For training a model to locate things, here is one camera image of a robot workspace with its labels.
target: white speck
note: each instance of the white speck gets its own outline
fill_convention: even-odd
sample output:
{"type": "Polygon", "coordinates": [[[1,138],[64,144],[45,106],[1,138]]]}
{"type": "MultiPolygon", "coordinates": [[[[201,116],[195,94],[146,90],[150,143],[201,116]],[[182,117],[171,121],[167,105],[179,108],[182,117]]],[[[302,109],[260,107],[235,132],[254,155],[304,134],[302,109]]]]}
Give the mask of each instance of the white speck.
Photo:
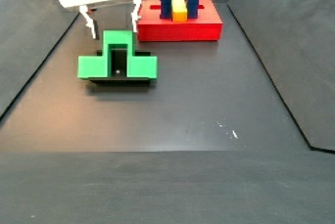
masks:
{"type": "Polygon", "coordinates": [[[238,139],[238,137],[237,137],[237,134],[235,134],[235,131],[234,131],[234,130],[233,130],[233,135],[234,135],[235,139],[238,139]]]}

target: green block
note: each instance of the green block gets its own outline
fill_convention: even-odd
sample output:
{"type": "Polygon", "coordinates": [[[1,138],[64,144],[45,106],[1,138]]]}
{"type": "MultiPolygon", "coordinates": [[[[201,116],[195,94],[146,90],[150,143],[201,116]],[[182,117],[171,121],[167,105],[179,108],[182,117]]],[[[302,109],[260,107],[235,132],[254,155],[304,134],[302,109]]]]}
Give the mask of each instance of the green block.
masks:
{"type": "Polygon", "coordinates": [[[134,56],[128,61],[127,77],[156,78],[156,57],[134,56]]]}
{"type": "Polygon", "coordinates": [[[107,77],[107,65],[99,56],[79,56],[79,75],[80,79],[89,77],[107,77]]]}
{"type": "Polygon", "coordinates": [[[135,56],[134,33],[127,30],[103,31],[101,56],[79,56],[77,78],[111,77],[111,51],[127,49],[127,77],[156,78],[156,57],[135,56]]]}

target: black mat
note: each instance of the black mat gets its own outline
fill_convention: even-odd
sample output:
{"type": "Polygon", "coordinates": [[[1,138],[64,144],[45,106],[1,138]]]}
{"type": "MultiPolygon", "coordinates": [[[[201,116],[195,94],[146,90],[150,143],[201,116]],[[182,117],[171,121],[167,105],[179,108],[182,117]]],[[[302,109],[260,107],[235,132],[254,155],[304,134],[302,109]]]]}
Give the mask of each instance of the black mat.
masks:
{"type": "Polygon", "coordinates": [[[229,7],[309,144],[335,150],[335,0],[230,0],[229,7]]]}
{"type": "Polygon", "coordinates": [[[32,224],[332,224],[321,153],[1,154],[0,219],[32,224]]]}
{"type": "MultiPolygon", "coordinates": [[[[130,29],[131,6],[95,13],[100,30],[130,29]]],[[[76,78],[95,55],[79,18],[1,122],[0,151],[306,150],[225,4],[218,42],[140,43],[158,56],[155,87],[96,87],[76,78]]]]}
{"type": "Polygon", "coordinates": [[[56,0],[0,0],[0,117],[76,14],[56,0]]]}

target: red base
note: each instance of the red base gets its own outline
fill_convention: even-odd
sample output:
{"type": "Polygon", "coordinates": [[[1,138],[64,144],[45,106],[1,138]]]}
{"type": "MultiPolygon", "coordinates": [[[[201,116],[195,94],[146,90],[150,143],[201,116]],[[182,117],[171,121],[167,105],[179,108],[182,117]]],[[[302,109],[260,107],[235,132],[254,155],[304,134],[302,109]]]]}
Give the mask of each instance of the red base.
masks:
{"type": "Polygon", "coordinates": [[[218,40],[223,23],[211,0],[198,0],[197,19],[172,22],[159,19],[159,0],[143,0],[138,22],[139,41],[206,41],[218,40]]]}

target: toy blocks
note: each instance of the toy blocks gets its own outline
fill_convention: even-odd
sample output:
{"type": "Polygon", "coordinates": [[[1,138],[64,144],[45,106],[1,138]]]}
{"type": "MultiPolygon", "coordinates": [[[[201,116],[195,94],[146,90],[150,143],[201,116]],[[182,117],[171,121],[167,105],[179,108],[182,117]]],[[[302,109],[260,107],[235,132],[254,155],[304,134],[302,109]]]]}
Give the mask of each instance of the toy blocks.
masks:
{"type": "Polygon", "coordinates": [[[172,0],[172,22],[187,21],[187,9],[184,0],[172,0]]]}
{"type": "Polygon", "coordinates": [[[223,23],[211,0],[143,0],[139,41],[215,41],[223,23]]]}
{"type": "Polygon", "coordinates": [[[156,78],[156,57],[135,51],[134,34],[103,31],[101,56],[79,56],[77,78],[92,82],[140,81],[156,78]],[[126,56],[115,55],[126,50],[126,56]]]}

